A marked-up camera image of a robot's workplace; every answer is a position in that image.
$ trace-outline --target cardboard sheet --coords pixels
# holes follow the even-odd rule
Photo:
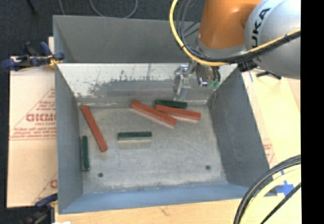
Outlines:
[[[54,70],[10,74],[7,207],[31,206],[57,191]]]

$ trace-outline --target orange object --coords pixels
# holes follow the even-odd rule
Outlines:
[[[244,44],[250,13],[262,0],[206,0],[198,30],[200,42],[212,49]]]
[[[89,107],[86,105],[82,105],[81,111],[82,111],[83,115],[85,116],[86,121],[87,121],[96,141],[97,141],[100,151],[105,152],[108,149],[108,146],[107,146],[107,144],[106,144],[106,142],[105,142],[98,126],[97,126],[97,123],[95,122],[95,119],[93,118],[93,116],[91,114]]]
[[[178,122],[177,119],[165,114],[165,113],[162,113],[161,111],[158,111],[158,110],[155,110],[149,106],[146,106],[138,101],[132,101],[132,104],[131,104],[131,108],[141,112],[141,113],[144,113],[156,120],[159,120],[163,123],[166,123],[172,127],[174,127],[176,125],[176,123]]]
[[[201,118],[201,113],[198,113],[195,111],[190,111],[190,110],[185,110],[185,109],[180,109],[180,108],[156,105],[155,109],[158,111],[162,111],[163,113],[166,113],[166,114],[169,114],[169,115],[172,115],[175,117],[184,118],[184,119],[198,121]]]

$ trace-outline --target bin floor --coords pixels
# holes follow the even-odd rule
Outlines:
[[[90,171],[83,173],[84,193],[226,182],[207,105],[188,107],[200,112],[201,119],[179,120],[173,129],[131,108],[90,109],[108,150],[100,152],[80,111],[80,134],[89,139]],[[118,141],[117,134],[128,131],[150,131],[152,137]]]

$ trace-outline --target yellow cable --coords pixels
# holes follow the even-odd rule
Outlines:
[[[269,191],[275,188],[278,184],[282,183],[284,180],[287,180],[288,177],[296,176],[301,174],[301,168],[294,169],[288,173],[281,175],[280,177],[273,180],[269,183],[266,187],[264,187],[247,205],[247,209],[245,210],[243,216],[241,217],[241,221],[239,223],[244,224],[246,223],[247,216],[249,216],[250,212],[253,211],[254,207],[256,206],[257,202],[262,199]]]
[[[227,64],[225,62],[208,62],[208,61],[204,61],[199,59],[198,57],[194,56],[193,54],[191,54],[188,49],[184,46],[183,42],[181,41],[179,35],[177,34],[177,30],[174,26],[174,20],[173,20],[173,13],[174,13],[174,9],[176,4],[178,3],[179,0],[173,0],[171,8],[170,8],[170,26],[171,26],[171,31],[176,39],[176,41],[178,42],[178,44],[182,47],[183,51],[186,52],[186,54],[193,60],[195,60],[197,63],[199,64],[203,64],[203,65],[208,65],[208,66],[221,66],[224,64]]]
[[[207,66],[221,66],[221,65],[224,65],[224,64],[228,64],[228,62],[209,62],[209,61],[202,60],[202,59],[194,56],[193,54],[191,54],[188,51],[188,49],[184,46],[184,44],[183,44],[182,40],[180,39],[180,37],[179,37],[179,35],[177,33],[177,30],[176,30],[176,28],[174,26],[174,19],[173,19],[174,9],[175,9],[176,4],[178,3],[178,1],[179,0],[173,0],[173,2],[172,2],[171,8],[170,8],[170,13],[169,13],[169,21],[170,21],[170,27],[171,27],[172,34],[173,34],[174,38],[176,39],[176,41],[178,42],[178,44],[180,45],[180,47],[182,47],[183,51],[185,51],[185,53],[191,59],[193,59],[194,61],[196,61],[199,64],[203,64],[203,65],[207,65]],[[278,37],[278,38],[276,38],[276,39],[274,39],[272,41],[269,41],[269,42],[267,42],[267,43],[265,43],[263,45],[260,45],[260,46],[258,46],[256,48],[253,48],[253,49],[250,49],[250,50],[244,52],[242,55],[247,54],[247,53],[256,52],[256,51],[258,51],[258,50],[260,50],[262,48],[265,48],[265,47],[273,44],[276,41],[282,40],[282,39],[284,39],[284,38],[286,38],[288,36],[291,36],[292,34],[300,32],[300,31],[301,31],[300,28],[295,29],[295,30],[289,32],[287,35],[280,36],[280,37]]]

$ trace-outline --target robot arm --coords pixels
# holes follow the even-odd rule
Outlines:
[[[247,64],[279,76],[300,78],[301,0],[206,0],[197,49],[186,43],[183,30],[174,25],[178,1],[174,0],[170,9],[171,30],[198,64]]]

